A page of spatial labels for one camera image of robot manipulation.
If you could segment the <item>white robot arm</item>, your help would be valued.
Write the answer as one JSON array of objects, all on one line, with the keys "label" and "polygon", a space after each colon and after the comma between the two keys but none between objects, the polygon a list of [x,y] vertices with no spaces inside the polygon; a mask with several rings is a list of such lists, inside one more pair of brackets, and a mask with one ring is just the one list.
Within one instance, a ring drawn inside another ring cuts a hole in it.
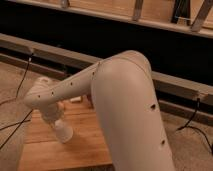
[{"label": "white robot arm", "polygon": [[54,84],[38,78],[25,104],[57,120],[58,103],[89,94],[116,171],[175,171],[148,59],[127,50]]}]

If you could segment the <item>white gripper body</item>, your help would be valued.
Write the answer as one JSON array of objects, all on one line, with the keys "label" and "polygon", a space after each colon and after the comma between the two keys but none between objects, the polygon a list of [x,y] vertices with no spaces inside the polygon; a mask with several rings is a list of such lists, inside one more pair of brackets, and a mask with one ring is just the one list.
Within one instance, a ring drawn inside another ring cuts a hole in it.
[{"label": "white gripper body", "polygon": [[64,113],[63,108],[58,103],[41,107],[39,111],[41,112],[42,119],[47,124],[52,124],[59,120]]}]

